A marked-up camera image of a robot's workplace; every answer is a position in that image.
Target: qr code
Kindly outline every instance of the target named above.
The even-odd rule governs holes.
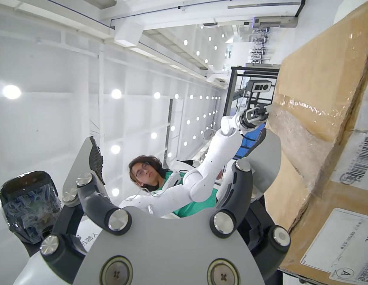
[[[366,265],[366,267],[360,272],[359,277],[358,277],[359,281],[364,281],[368,283],[368,264]]]

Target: blue panel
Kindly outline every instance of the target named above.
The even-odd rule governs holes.
[[[256,139],[259,137],[260,132],[264,128],[265,124],[261,124],[256,130],[247,133],[245,136],[248,138],[243,138],[241,147],[238,149],[237,154],[234,157],[234,160],[243,158],[249,149],[255,144]]]

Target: green shirt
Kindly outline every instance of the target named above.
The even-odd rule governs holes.
[[[172,171],[165,173],[164,183],[168,180],[171,174],[172,174]],[[181,181],[179,184],[182,184],[183,183],[182,178],[184,177],[185,173],[180,173],[180,175],[181,175]],[[200,212],[203,209],[213,208],[216,203],[216,193],[217,193],[217,189],[213,189],[211,196],[204,202],[191,202],[187,204],[185,207],[182,207],[174,211],[173,213],[177,215],[178,217],[188,217],[188,216],[191,216],[193,214]]]

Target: cardboard box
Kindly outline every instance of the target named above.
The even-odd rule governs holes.
[[[282,162],[265,199],[292,238],[281,269],[368,285],[368,2],[284,60],[274,106]]]

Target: electrical panel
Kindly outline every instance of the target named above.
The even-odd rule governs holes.
[[[295,16],[254,17],[253,28],[263,29],[266,27],[295,28],[299,18]]]

